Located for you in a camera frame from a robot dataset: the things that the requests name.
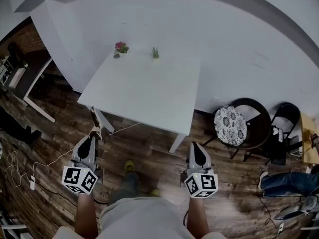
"gray pants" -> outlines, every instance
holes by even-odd
[[[115,203],[122,198],[138,197],[139,177],[136,172],[128,172],[120,186],[120,188],[112,192],[109,196],[109,205]]]

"white sneaker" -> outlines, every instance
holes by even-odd
[[[262,179],[268,175],[268,172],[263,172],[259,177],[258,189],[261,190],[261,181]]]

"black pants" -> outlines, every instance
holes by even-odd
[[[26,143],[32,141],[31,130],[26,130],[21,127],[14,117],[7,113],[2,107],[0,107],[0,128],[17,140]]]

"blue jeans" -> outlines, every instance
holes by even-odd
[[[298,193],[308,196],[318,186],[319,174],[306,174],[300,172],[280,173],[265,176],[261,182],[264,196],[284,196],[288,193]]]
[[[120,186],[120,188],[112,192],[109,196],[109,205],[115,203],[122,198],[138,197],[139,177],[136,172],[128,172]]]

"black and white marker cube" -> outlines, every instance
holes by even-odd
[[[192,173],[184,183],[190,197],[207,198],[218,191],[217,174]]]
[[[62,184],[74,193],[89,195],[97,180],[90,168],[65,166],[63,169]]]

